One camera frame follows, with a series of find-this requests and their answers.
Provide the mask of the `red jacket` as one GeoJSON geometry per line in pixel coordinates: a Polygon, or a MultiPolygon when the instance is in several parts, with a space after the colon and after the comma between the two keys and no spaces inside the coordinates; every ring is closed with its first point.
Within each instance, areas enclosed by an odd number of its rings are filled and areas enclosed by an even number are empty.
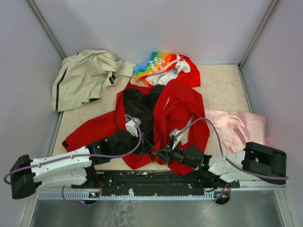
{"type": "Polygon", "coordinates": [[[71,152],[106,136],[111,136],[125,128],[125,114],[138,118],[139,115],[127,107],[127,103],[151,109],[151,119],[142,123],[151,127],[151,140],[156,149],[161,149],[170,140],[169,134],[174,130],[183,129],[189,120],[202,120],[190,127],[188,142],[182,144],[182,149],[196,146],[201,152],[205,151],[210,131],[205,118],[203,98],[200,93],[186,83],[173,79],[157,95],[156,87],[140,87],[128,84],[124,91],[117,94],[115,110],[105,113],[83,123],[70,134],[62,145],[71,152]]]}

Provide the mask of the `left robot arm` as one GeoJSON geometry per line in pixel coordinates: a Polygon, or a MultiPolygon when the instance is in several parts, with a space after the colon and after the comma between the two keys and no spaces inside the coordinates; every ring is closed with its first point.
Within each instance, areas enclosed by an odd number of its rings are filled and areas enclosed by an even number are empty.
{"type": "Polygon", "coordinates": [[[34,159],[22,155],[4,181],[10,185],[15,200],[33,195],[40,187],[85,184],[92,188],[98,184],[98,175],[92,170],[94,166],[132,154],[141,157],[152,149],[153,145],[143,132],[134,136],[129,131],[121,130],[66,154],[34,159]]]}

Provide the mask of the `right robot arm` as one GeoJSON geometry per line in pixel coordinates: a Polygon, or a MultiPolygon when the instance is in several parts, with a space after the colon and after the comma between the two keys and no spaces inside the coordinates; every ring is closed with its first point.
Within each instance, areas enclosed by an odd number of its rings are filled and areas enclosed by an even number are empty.
{"type": "Polygon", "coordinates": [[[203,174],[210,174],[212,183],[223,187],[226,183],[237,180],[261,179],[275,185],[285,185],[287,154],[281,150],[248,142],[244,149],[225,156],[206,155],[191,145],[182,150],[168,145],[154,152],[154,156],[168,165],[184,164],[198,169],[203,174]]]}

